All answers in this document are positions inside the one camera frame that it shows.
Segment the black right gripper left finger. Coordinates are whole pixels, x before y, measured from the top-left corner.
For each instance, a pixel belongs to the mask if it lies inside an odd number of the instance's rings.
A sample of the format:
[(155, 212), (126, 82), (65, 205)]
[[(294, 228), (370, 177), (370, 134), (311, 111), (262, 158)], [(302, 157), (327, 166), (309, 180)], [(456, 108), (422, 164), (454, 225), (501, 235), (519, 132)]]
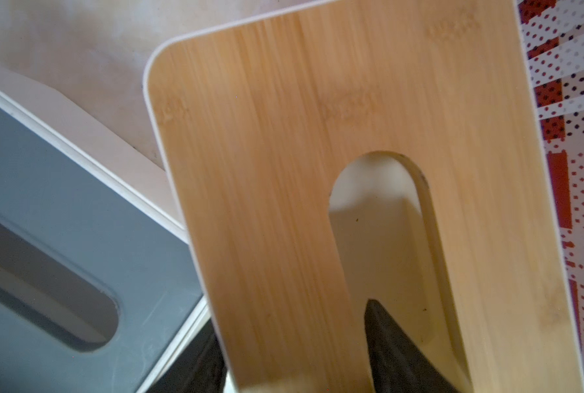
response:
[(227, 367), (211, 321), (148, 392), (223, 393)]

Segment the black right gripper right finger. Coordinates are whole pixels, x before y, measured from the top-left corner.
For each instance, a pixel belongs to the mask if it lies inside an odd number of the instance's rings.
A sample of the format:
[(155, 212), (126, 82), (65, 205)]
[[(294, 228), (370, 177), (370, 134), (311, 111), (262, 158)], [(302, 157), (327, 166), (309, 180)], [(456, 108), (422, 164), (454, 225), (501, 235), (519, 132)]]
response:
[(377, 392), (455, 392), (377, 300), (364, 314), (370, 367)]

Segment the large white box bamboo lid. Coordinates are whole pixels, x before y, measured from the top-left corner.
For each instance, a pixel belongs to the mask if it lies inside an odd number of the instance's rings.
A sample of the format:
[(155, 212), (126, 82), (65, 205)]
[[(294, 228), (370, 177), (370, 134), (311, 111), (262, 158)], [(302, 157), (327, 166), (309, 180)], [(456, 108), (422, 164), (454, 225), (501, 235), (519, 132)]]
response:
[(240, 391), (372, 391), (328, 215), (372, 152), (424, 193), (474, 390), (584, 391), (515, 2), (314, 1), (166, 41), (144, 97)]

